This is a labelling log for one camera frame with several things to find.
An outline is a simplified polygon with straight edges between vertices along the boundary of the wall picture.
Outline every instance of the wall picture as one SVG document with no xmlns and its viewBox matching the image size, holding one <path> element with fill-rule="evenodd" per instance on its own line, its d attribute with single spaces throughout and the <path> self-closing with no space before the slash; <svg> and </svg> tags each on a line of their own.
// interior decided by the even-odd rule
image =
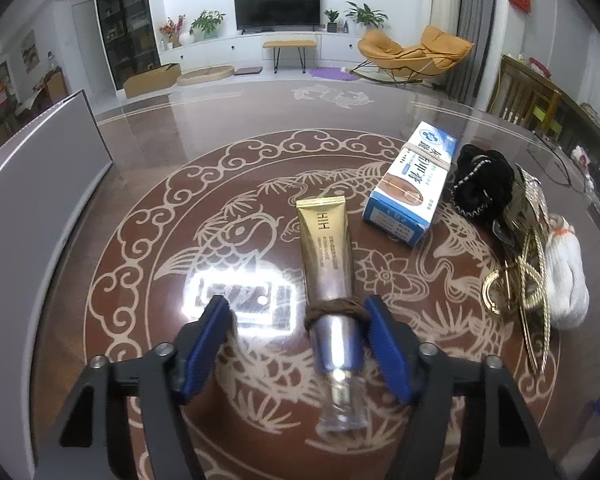
<svg viewBox="0 0 600 480">
<path fill-rule="evenodd" d="M 30 31 L 20 43 L 20 51 L 22 53 L 24 67 L 28 74 L 40 62 L 38 49 L 36 47 L 36 33 L 33 30 Z"/>
</svg>

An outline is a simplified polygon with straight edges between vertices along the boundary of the gold tube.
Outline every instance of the gold tube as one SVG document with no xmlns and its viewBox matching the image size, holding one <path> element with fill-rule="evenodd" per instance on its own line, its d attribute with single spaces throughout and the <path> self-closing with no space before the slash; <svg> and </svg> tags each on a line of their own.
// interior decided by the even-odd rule
<svg viewBox="0 0 600 480">
<path fill-rule="evenodd" d="M 296 202 L 307 303 L 353 294 L 347 203 L 342 196 Z"/>
<path fill-rule="evenodd" d="M 353 263 L 344 197 L 296 202 L 307 305 L 350 298 Z M 316 431 L 349 431 L 368 426 L 362 331 L 353 317 L 325 314 L 309 328 L 314 369 L 324 397 Z"/>
</svg>

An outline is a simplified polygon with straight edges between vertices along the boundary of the yellow chair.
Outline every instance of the yellow chair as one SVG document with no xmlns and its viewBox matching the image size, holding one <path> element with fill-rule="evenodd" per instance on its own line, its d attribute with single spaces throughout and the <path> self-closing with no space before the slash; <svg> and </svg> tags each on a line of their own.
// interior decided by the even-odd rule
<svg viewBox="0 0 600 480">
<path fill-rule="evenodd" d="M 473 47 L 474 44 L 470 41 L 432 25 L 427 25 L 424 29 L 420 44 L 407 48 L 395 43 L 380 30 L 370 30 L 358 42 L 358 49 L 366 57 L 366 61 L 352 72 L 374 64 L 389 73 L 394 80 L 402 78 L 403 82 L 422 81 L 455 67 Z"/>
</svg>

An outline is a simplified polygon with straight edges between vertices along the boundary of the black scrunchie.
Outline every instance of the black scrunchie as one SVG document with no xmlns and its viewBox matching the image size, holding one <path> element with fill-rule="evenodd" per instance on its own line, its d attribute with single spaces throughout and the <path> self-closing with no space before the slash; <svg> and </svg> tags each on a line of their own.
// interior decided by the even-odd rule
<svg viewBox="0 0 600 480">
<path fill-rule="evenodd" d="M 453 204 L 462 216 L 491 227 L 511 202 L 513 180 L 513 169 L 504 155 L 466 144 L 458 156 Z"/>
</svg>

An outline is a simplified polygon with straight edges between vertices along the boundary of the gray curtain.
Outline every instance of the gray curtain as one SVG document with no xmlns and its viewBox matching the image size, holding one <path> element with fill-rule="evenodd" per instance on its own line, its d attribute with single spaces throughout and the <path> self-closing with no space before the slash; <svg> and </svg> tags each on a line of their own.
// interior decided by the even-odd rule
<svg viewBox="0 0 600 480">
<path fill-rule="evenodd" d="M 491 38 L 495 0 L 460 0 L 458 36 L 475 43 L 469 55 L 450 70 L 446 92 L 454 100 L 472 106 L 482 80 Z"/>
</svg>

